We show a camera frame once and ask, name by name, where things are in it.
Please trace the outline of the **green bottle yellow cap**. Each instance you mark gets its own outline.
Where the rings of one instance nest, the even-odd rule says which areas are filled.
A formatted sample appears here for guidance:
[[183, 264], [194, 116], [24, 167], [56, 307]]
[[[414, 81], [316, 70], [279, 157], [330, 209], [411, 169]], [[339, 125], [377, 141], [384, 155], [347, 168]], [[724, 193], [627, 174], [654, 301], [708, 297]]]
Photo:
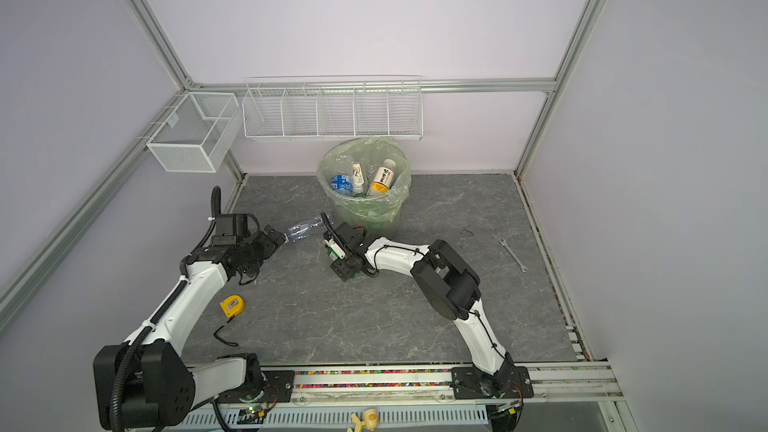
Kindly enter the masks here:
[[330, 267], [342, 281], [346, 282], [364, 270], [363, 263], [357, 256], [343, 254], [342, 250], [329, 246], [326, 249], [331, 259]]

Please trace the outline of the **clear bottle green cap small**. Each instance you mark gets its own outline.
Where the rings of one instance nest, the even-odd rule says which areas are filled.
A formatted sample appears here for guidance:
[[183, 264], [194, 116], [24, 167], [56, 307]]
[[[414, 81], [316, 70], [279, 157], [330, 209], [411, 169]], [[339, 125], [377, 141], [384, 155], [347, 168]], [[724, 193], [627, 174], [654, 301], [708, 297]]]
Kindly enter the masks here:
[[364, 196], [366, 191], [366, 177], [360, 163], [352, 165], [353, 195]]

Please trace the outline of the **clear bottle blue label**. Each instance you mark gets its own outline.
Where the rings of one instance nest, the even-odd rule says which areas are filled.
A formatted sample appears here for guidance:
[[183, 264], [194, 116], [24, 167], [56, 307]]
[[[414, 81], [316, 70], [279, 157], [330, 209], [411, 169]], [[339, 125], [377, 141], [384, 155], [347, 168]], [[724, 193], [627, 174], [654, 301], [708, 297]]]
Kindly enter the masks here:
[[341, 155], [335, 159], [330, 187], [339, 195], [352, 197], [354, 188], [354, 162], [349, 155]]

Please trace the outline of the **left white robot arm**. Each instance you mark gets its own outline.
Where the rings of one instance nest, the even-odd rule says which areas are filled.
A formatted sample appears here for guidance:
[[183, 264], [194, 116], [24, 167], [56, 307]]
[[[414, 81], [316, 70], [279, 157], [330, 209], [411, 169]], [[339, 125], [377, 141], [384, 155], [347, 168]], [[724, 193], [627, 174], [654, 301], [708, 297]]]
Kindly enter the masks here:
[[249, 285], [284, 244], [252, 214], [225, 214], [221, 190], [210, 197], [209, 227], [179, 262], [173, 289], [123, 342], [103, 347], [93, 361], [100, 425], [107, 431], [163, 429], [180, 424], [197, 406], [237, 391], [259, 399], [266, 377], [254, 353], [187, 366], [182, 352], [214, 296], [231, 280]]

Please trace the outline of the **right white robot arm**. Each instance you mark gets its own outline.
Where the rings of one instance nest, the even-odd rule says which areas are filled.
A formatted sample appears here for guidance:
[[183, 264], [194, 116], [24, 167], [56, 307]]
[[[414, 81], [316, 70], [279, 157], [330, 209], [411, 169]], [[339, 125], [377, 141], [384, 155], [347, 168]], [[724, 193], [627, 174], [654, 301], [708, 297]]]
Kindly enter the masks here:
[[524, 401], [534, 396], [528, 369], [514, 363], [489, 324], [478, 274], [447, 242], [405, 244], [361, 226], [334, 226], [326, 213], [320, 218], [330, 267], [341, 280], [358, 273], [374, 278], [383, 271], [409, 277], [431, 307], [457, 327], [472, 364], [450, 369], [456, 398]]

